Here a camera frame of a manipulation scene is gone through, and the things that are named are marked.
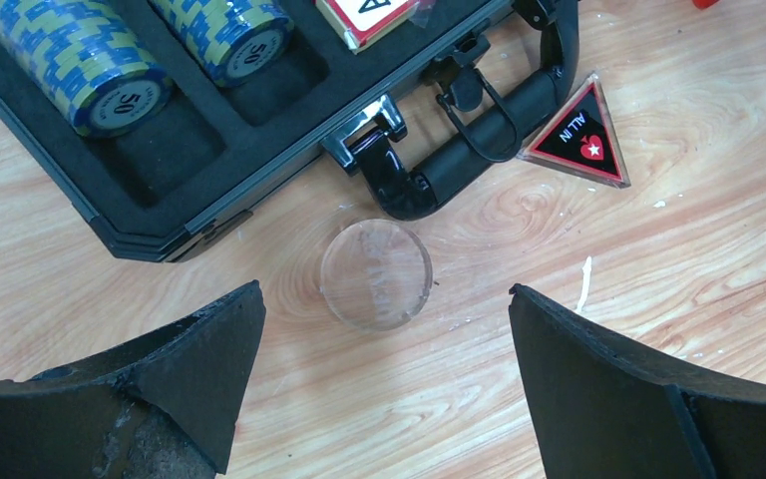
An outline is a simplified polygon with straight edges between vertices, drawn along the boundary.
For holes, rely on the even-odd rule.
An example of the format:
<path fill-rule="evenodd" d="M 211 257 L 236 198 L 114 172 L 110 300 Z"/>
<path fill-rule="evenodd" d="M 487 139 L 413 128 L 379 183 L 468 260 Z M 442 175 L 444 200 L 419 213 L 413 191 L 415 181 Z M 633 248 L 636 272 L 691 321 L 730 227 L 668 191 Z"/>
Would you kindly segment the black poker case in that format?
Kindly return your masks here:
<path fill-rule="evenodd" d="M 350 53 L 309 1 L 285 5 L 295 37 L 274 64 L 222 91 L 145 1 L 113 9 L 177 85 L 133 132 L 80 137 L 0 42 L 0 118 L 58 185 L 110 253 L 187 260 L 247 220 L 252 209 L 322 153 L 361 174 L 390 217 L 438 211 L 491 164 L 513 157 L 569 96 L 579 58 L 574 1 L 439 1 L 425 27 L 395 31 Z M 406 136 L 396 100 L 437 86 L 452 122 L 489 82 L 478 71 L 486 30 L 518 15 L 541 34 L 539 68 L 413 169 L 393 144 Z"/>

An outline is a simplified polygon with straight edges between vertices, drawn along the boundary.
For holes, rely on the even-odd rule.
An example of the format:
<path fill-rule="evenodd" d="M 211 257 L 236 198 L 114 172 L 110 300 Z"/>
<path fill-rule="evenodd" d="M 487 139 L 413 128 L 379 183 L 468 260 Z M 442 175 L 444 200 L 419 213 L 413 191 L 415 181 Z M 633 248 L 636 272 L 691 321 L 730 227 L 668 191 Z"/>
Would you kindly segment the grey green chip stack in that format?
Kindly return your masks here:
<path fill-rule="evenodd" d="M 0 1 L 0 44 L 87 138 L 134 130 L 175 87 L 107 1 Z"/>

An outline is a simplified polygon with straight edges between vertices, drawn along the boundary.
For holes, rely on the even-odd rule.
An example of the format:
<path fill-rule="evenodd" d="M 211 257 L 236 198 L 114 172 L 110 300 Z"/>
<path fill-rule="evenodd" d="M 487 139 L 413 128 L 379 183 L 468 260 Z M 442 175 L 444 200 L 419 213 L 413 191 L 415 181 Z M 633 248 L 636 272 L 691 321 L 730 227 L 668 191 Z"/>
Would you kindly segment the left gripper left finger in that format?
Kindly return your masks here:
<path fill-rule="evenodd" d="M 251 281 L 101 353 L 0 380 L 0 478 L 225 473 L 265 312 Z"/>

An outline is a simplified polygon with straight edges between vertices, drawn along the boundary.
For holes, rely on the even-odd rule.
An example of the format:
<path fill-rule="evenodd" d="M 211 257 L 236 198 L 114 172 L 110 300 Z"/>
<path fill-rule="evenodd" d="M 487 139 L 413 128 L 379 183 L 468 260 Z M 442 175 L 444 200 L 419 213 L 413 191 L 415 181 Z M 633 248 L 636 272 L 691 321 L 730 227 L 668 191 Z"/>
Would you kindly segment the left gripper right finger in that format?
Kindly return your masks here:
<path fill-rule="evenodd" d="M 535 289 L 509 318 L 550 478 L 766 478 L 766 384 L 592 322 Z"/>

